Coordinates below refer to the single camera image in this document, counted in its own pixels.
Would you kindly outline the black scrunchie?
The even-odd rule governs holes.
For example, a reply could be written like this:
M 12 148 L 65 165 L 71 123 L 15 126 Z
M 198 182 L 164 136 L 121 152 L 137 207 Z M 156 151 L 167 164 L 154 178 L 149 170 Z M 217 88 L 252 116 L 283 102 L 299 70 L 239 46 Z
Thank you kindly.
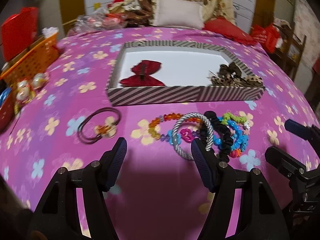
M 229 155 L 232 151 L 231 147 L 233 146 L 234 142 L 231 137 L 230 129 L 226 125 L 222 124 L 214 111 L 206 111 L 204 113 L 204 116 L 208 118 L 213 127 L 213 130 L 219 135 L 221 139 L 221 144 L 219 145 L 219 160 L 228 163 Z

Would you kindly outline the leopard print bow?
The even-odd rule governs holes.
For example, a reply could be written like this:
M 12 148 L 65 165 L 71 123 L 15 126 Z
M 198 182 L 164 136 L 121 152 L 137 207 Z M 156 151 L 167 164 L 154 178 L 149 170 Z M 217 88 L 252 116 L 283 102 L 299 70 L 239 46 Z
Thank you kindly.
M 208 79 L 211 81 L 213 86 L 223 87 L 250 87 L 250 88 L 263 88 L 263 79 L 257 75 L 236 77 L 235 74 L 226 74 L 225 76 L 217 76 L 210 72 Z

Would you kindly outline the brown scrunchie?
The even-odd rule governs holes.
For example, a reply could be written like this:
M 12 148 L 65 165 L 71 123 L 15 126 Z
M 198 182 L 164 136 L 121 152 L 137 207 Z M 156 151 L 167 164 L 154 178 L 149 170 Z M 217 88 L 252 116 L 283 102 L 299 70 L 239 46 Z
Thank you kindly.
M 220 65 L 219 75 L 222 77 L 240 78 L 242 75 L 242 72 L 240 68 L 235 64 L 235 62 L 231 62 L 229 65 L 226 65 L 226 64 Z

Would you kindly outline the red bow hair clip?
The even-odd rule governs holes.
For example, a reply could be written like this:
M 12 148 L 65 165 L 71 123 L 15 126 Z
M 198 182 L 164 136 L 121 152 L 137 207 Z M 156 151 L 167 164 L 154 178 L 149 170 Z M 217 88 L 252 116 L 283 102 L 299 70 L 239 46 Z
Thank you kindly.
M 142 60 L 131 68 L 133 75 L 119 81 L 123 87 L 159 87 L 165 86 L 162 81 L 152 77 L 161 68 L 161 62 Z

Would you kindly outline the striped jewelry box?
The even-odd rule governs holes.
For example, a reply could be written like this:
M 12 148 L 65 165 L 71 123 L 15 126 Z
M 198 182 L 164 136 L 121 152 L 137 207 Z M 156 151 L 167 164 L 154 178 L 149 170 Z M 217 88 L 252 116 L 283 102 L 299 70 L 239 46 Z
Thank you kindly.
M 132 76 L 132 67 L 143 60 L 159 62 L 152 77 L 163 86 L 125 87 L 120 82 Z M 264 85 L 213 85 L 210 77 L 218 76 L 222 64 L 235 64 L 243 78 L 253 72 L 225 47 L 189 41 L 136 41 L 124 43 L 106 85 L 112 106 L 149 105 L 178 102 L 259 100 Z

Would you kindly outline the wooden chair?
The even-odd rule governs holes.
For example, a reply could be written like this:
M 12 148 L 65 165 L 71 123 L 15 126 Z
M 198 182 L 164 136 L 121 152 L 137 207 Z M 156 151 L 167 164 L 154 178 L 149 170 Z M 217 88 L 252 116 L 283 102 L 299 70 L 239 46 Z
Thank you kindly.
M 273 27 L 276 28 L 280 35 L 278 40 L 280 44 L 276 45 L 274 53 L 270 54 L 270 58 L 294 81 L 302 59 L 307 36 L 303 35 L 302 39 L 298 37 L 295 33 L 295 23 L 292 26 L 285 22 L 274 23 Z

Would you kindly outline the red shopping bag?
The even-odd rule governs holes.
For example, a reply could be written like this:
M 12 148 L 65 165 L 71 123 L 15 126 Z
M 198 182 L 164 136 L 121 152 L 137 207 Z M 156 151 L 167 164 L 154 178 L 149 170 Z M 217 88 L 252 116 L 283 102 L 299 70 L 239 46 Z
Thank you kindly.
M 273 24 L 263 28 L 257 24 L 253 25 L 251 36 L 253 40 L 260 43 L 262 48 L 269 54 L 273 54 L 276 49 L 276 44 L 280 38 L 280 33 Z

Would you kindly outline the small red plastic basket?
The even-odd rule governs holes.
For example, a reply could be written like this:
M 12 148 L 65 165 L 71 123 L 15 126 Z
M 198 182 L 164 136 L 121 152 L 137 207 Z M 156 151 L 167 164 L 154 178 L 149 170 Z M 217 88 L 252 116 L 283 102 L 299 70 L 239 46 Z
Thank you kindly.
M 15 98 L 11 87 L 1 93 L 0 132 L 3 133 L 15 116 Z

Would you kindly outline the red cushion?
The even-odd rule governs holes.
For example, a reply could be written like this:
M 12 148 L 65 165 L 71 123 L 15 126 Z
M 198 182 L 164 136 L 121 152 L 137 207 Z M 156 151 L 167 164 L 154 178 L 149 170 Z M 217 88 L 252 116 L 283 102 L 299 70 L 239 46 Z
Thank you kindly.
M 246 46 L 254 46 L 257 42 L 248 33 L 242 31 L 233 23 L 220 16 L 213 20 L 208 20 L 204 24 L 203 30 L 211 31 L 223 37 L 238 42 Z

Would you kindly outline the round ornament ball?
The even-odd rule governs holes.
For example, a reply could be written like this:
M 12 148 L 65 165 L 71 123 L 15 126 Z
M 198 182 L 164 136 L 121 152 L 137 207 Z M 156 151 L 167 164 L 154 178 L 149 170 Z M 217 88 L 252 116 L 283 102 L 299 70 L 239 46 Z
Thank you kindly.
M 33 89 L 41 89 L 49 81 L 48 73 L 37 73 L 31 82 Z

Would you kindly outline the orange plastic basket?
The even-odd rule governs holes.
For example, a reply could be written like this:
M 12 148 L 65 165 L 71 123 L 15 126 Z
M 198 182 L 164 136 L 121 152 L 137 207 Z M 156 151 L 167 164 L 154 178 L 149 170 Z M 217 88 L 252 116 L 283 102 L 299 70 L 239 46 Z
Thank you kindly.
M 43 73 L 60 56 L 57 47 L 57 33 L 36 42 L 16 63 L 1 74 L 1 80 L 12 86 L 21 79 L 31 79 L 37 73 Z

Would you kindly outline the white pillow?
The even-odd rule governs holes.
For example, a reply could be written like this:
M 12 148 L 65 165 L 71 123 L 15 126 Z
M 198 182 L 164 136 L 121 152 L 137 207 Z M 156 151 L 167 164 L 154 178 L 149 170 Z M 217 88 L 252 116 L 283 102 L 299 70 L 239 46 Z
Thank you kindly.
M 152 25 L 202 29 L 204 27 L 203 5 L 185 0 L 155 0 Z

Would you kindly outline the red gift bag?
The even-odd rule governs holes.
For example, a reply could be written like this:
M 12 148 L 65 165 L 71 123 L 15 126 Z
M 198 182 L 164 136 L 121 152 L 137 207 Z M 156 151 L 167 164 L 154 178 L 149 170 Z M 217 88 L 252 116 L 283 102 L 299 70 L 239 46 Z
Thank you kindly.
M 22 8 L 1 25 L 1 41 L 5 61 L 29 47 L 37 38 L 39 10 L 37 7 Z

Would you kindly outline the clear plastic bag pile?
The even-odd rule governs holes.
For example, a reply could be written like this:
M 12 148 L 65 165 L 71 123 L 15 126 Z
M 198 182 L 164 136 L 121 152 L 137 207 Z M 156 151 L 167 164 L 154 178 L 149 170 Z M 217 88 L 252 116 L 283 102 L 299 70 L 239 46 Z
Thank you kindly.
M 78 16 L 66 36 L 122 29 L 126 25 L 127 22 L 124 14 L 108 14 L 106 9 L 98 8 L 89 15 Z

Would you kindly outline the santa plush toy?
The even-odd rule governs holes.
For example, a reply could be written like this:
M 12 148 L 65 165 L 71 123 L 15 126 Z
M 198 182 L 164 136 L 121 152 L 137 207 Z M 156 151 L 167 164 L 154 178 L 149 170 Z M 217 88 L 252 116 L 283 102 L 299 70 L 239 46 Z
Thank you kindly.
M 124 13 L 124 0 L 114 0 L 107 5 L 109 14 L 122 14 Z

